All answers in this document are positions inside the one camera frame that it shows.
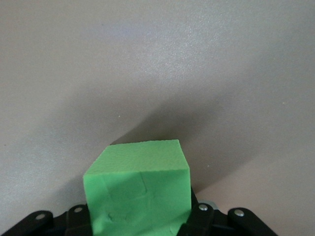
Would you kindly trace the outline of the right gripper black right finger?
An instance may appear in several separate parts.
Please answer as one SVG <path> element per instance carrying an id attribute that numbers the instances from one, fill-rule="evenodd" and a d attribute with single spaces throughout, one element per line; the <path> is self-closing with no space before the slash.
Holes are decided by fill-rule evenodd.
<path id="1" fill-rule="evenodd" d="M 277 233 L 255 213 L 243 207 L 222 213 L 211 201 L 199 202 L 192 188 L 185 191 L 190 211 L 178 236 L 276 236 Z"/>

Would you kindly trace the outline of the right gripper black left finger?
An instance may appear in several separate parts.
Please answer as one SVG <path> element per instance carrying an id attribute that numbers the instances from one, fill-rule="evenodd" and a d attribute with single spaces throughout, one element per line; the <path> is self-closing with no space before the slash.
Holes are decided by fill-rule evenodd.
<path id="1" fill-rule="evenodd" d="M 92 227 L 87 205 L 76 205 L 59 216 L 47 210 L 35 211 L 4 236 L 91 236 Z"/>

